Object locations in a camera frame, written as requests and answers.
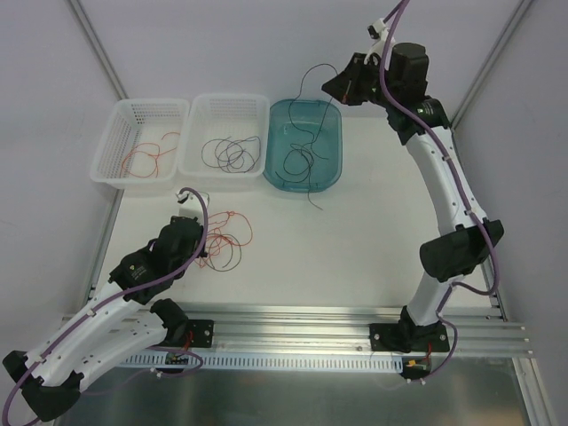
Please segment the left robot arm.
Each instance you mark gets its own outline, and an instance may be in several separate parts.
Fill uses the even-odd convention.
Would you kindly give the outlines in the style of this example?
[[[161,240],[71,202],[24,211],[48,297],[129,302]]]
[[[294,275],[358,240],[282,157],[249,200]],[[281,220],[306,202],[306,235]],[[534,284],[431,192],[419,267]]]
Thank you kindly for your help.
[[[188,353],[198,335],[191,321],[171,299],[157,295],[182,278],[187,267],[205,257],[206,218],[171,218],[157,238],[127,256],[109,280],[46,343],[12,351],[3,360],[15,382],[2,411],[21,395],[40,422],[63,415],[104,373],[148,347]]]

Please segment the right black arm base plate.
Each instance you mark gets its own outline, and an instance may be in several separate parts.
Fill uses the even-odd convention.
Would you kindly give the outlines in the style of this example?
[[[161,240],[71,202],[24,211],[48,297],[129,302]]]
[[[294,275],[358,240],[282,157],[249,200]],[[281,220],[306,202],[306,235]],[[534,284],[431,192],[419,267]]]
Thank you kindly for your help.
[[[401,351],[403,349],[397,323],[371,323],[369,340],[372,351]]]

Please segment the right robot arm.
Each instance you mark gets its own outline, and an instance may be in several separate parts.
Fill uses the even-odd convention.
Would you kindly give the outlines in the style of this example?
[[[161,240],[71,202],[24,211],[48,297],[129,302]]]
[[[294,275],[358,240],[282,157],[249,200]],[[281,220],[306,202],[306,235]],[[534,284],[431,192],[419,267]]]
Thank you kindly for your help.
[[[396,44],[384,73],[380,60],[376,53],[354,53],[322,90],[346,106],[370,102],[385,109],[388,124],[424,179],[439,236],[420,246],[423,275],[411,302],[397,322],[370,324],[370,344],[373,351],[448,352],[440,313],[463,278],[491,255],[504,228],[479,206],[455,157],[445,109],[426,93],[430,61],[425,48]]]

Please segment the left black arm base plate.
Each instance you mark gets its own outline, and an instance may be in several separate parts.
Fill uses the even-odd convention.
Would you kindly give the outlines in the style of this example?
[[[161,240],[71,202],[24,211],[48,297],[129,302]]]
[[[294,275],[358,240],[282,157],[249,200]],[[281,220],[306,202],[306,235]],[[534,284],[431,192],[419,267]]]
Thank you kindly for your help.
[[[215,321],[211,319],[189,319],[182,334],[186,349],[209,349],[213,344]]]

